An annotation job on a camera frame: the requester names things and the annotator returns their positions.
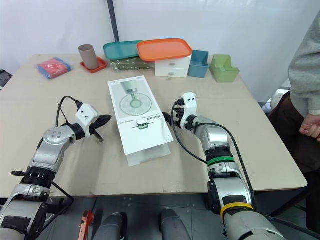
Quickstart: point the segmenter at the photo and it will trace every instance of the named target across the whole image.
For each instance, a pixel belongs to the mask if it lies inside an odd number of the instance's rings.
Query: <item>red tray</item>
[[[98,64],[99,64],[98,68],[96,68],[96,69],[90,70],[90,69],[86,68],[85,63],[83,61],[80,63],[80,65],[91,74],[94,74],[96,72],[99,72],[102,69],[105,69],[107,67],[107,62],[105,60],[103,60],[101,57],[97,56],[96,58],[97,58]]]

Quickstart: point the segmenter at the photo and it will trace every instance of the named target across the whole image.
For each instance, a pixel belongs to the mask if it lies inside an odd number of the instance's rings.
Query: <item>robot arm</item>
[[[252,193],[230,150],[228,133],[216,122],[197,116],[196,95],[185,93],[174,104],[178,121],[170,122],[192,131],[201,141],[209,176],[208,205],[221,215],[229,240],[283,240],[283,235],[253,208]]]
[[[46,203],[56,174],[63,162],[65,151],[77,140],[95,135],[111,119],[110,115],[99,116],[89,104],[80,103],[75,124],[47,130],[40,141],[26,172],[13,171],[23,177],[0,211],[0,240],[36,239],[44,229],[48,212]]]

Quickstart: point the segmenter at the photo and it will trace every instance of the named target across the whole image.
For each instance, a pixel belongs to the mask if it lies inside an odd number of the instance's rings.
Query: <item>hand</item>
[[[308,114],[304,119],[299,132],[302,135],[313,137],[320,142],[320,115]]]

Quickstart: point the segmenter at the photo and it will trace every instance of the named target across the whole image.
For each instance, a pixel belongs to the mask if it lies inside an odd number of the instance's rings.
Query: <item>brown pants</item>
[[[306,198],[306,225],[320,234],[320,143],[299,133],[304,118],[295,109],[288,92],[270,113],[269,120],[304,174],[308,190]]]
[[[283,96],[269,120],[303,174],[320,169],[320,143],[300,134],[304,118],[292,104],[290,93]]]

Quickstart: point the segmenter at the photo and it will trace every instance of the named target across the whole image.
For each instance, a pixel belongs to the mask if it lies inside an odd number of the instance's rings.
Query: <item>table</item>
[[[267,117],[238,76],[217,83],[210,71],[202,78],[156,77],[154,69],[113,72],[110,67],[91,74],[77,54],[59,55],[73,70],[47,80],[35,65],[55,55],[34,55],[0,91],[0,197],[10,196],[21,180],[11,171],[25,171],[44,132],[55,126],[59,101],[69,95],[115,116],[108,81],[144,75],[160,108],[170,112],[185,92],[197,94],[198,115],[226,126],[234,135],[255,191],[305,187],[307,182]],[[72,122],[76,107],[66,100],[62,109]],[[205,164],[189,156],[175,140],[171,155],[128,167],[116,118],[98,130],[104,138],[82,139],[65,153],[55,182],[73,196],[206,193]],[[205,159],[200,142],[178,130],[184,144]],[[236,152],[231,145],[236,161]],[[53,197],[63,196],[54,187]]]

